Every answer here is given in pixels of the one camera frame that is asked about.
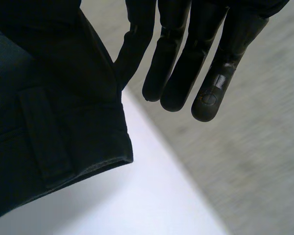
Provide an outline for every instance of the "white surface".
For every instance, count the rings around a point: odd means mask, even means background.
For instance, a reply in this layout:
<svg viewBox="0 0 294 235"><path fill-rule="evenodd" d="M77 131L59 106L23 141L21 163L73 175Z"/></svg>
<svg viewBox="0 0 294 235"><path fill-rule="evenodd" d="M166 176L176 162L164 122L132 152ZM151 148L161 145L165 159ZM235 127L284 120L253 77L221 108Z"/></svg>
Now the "white surface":
<svg viewBox="0 0 294 235"><path fill-rule="evenodd" d="M135 162L0 218L0 235L224 235L131 96L123 104Z"/></svg>

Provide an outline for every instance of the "black jacket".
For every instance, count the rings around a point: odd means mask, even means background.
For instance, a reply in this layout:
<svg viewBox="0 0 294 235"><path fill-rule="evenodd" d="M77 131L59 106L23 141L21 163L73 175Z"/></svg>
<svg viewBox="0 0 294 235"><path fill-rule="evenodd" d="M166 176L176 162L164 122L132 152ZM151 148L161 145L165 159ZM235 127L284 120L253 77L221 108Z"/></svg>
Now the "black jacket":
<svg viewBox="0 0 294 235"><path fill-rule="evenodd" d="M111 58L74 19L56 36L0 20L18 44L0 32L0 216L133 161Z"/></svg>

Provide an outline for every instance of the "velcro strap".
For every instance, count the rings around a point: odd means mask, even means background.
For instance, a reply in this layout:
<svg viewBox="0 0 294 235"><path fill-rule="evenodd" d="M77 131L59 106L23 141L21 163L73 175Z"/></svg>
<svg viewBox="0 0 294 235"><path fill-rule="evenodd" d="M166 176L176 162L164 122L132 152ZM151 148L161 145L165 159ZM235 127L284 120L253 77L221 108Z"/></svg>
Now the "velcro strap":
<svg viewBox="0 0 294 235"><path fill-rule="evenodd" d="M75 177L44 88L19 92L29 138L46 188L55 188Z"/></svg>

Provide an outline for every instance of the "glove finger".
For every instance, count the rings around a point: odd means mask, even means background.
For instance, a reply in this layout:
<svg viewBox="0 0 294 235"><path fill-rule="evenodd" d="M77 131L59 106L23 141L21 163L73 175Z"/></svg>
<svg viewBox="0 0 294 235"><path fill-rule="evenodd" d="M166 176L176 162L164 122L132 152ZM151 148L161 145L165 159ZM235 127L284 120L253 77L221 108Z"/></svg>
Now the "glove finger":
<svg viewBox="0 0 294 235"><path fill-rule="evenodd" d="M243 7L255 15L269 18L281 11L289 1L290 0L232 0L228 1L228 3L230 8L237 6Z"/></svg>
<svg viewBox="0 0 294 235"><path fill-rule="evenodd" d="M143 85L143 96L158 101L182 43L190 0L159 0L161 36Z"/></svg>
<svg viewBox="0 0 294 235"><path fill-rule="evenodd" d="M268 18L230 8L225 18L218 50L192 105L194 118L205 122L216 116L248 45L268 21Z"/></svg>
<svg viewBox="0 0 294 235"><path fill-rule="evenodd" d="M124 88L135 74L152 39L156 0L126 0L130 30L114 62L118 81Z"/></svg>
<svg viewBox="0 0 294 235"><path fill-rule="evenodd" d="M176 112L184 106L227 9L208 1L192 1L188 38L160 99L164 109Z"/></svg>

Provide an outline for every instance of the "gray floor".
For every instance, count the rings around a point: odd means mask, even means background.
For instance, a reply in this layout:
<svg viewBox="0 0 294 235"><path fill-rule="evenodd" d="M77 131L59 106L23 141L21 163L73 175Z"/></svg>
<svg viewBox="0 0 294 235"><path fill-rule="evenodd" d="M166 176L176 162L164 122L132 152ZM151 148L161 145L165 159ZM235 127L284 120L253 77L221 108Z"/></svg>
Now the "gray floor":
<svg viewBox="0 0 294 235"><path fill-rule="evenodd" d="M129 28L124 1L84 0L83 10L115 59ZM294 235L294 0L250 45L209 123L190 107L218 40L186 106L169 113L141 95L159 34L157 21L132 92L233 234Z"/></svg>

